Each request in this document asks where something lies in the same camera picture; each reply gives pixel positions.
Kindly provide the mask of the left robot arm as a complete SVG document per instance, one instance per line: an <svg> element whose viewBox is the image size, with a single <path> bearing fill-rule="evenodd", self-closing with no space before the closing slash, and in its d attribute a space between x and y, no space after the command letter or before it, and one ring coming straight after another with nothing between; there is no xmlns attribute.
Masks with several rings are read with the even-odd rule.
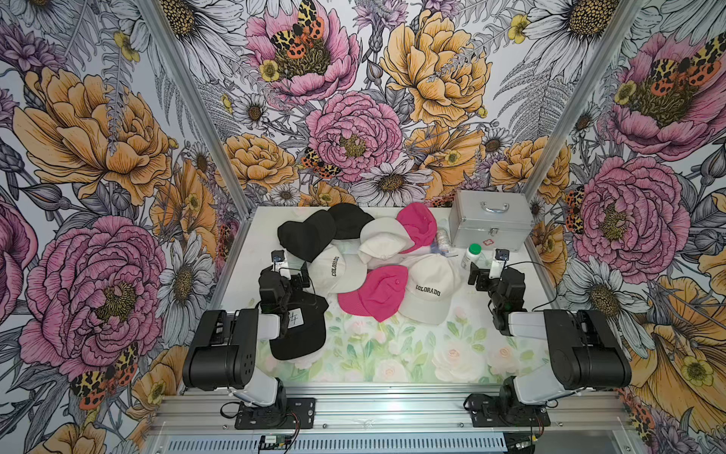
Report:
<svg viewBox="0 0 726 454"><path fill-rule="evenodd" d="M261 272L256 306L204 312L183 365L185 387L223 389L249 408L282 410L287 404L284 385L257 368L257 344L289 346L304 326L304 289L309 286L306 268L287 277L271 266Z"/></svg>

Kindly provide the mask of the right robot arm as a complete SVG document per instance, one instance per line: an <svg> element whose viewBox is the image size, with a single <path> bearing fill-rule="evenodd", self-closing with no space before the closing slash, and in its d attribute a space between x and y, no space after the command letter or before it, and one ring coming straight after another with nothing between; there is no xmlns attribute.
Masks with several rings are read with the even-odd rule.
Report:
<svg viewBox="0 0 726 454"><path fill-rule="evenodd" d="M528 311L525 274L507 267L492 276L473 265L468 283L490 297L493 325L505 337L546 342L549 363L525 376L510 376L493 400L501 414L539 412L548 402L586 389L618 389L631 384L631 365L605 315L593 309Z"/></svg>

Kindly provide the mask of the pink cap front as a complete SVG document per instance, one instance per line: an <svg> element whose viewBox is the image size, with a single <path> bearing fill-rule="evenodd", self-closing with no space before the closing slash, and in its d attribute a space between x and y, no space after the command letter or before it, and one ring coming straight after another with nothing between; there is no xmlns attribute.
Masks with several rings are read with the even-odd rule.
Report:
<svg viewBox="0 0 726 454"><path fill-rule="evenodd" d="M338 304L347 314L372 317L378 323L395 315L406 295L408 269L391 265L367 274L364 284L356 291L340 293Z"/></svg>

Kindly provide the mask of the plain white cap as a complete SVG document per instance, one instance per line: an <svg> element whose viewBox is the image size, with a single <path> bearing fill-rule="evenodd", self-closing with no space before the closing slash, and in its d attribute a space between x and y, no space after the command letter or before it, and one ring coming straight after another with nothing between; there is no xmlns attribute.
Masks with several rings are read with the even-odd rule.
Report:
<svg viewBox="0 0 726 454"><path fill-rule="evenodd" d="M395 218L379 218L367 223L359 240L357 254L369 270L399 264L403 260L402 253L414 246L405 227Z"/></svg>

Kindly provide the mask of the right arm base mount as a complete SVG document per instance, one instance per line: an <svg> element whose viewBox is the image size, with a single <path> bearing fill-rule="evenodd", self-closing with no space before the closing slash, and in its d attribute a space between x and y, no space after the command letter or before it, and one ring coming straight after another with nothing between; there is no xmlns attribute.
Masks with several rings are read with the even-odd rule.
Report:
<svg viewBox="0 0 726 454"><path fill-rule="evenodd" d="M470 415L475 428L533 428L550 426L546 407L507 403L502 397L472 393L466 397L463 408Z"/></svg>

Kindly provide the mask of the white Colorado cap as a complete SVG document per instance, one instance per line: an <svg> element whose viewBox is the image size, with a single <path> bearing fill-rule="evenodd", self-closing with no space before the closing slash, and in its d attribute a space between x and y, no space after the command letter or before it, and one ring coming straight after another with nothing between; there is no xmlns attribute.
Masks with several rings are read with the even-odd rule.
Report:
<svg viewBox="0 0 726 454"><path fill-rule="evenodd" d="M367 273L358 255L342 253L335 245L327 246L308 265L311 285L319 296L357 291Z"/></svg>
<svg viewBox="0 0 726 454"><path fill-rule="evenodd" d="M405 258L401 265L408 270L408 282L398 313L426 325L443 323L461 287L457 268L436 253Z"/></svg>

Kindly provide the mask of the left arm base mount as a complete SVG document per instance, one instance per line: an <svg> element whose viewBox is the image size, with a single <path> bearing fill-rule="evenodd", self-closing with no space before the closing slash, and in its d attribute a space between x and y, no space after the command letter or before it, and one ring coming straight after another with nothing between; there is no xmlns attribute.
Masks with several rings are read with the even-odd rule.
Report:
<svg viewBox="0 0 726 454"><path fill-rule="evenodd" d="M234 418L238 431L266 431L269 429L312 429L316 416L317 400L312 397L288 398L283 407L248 407L240 405Z"/></svg>

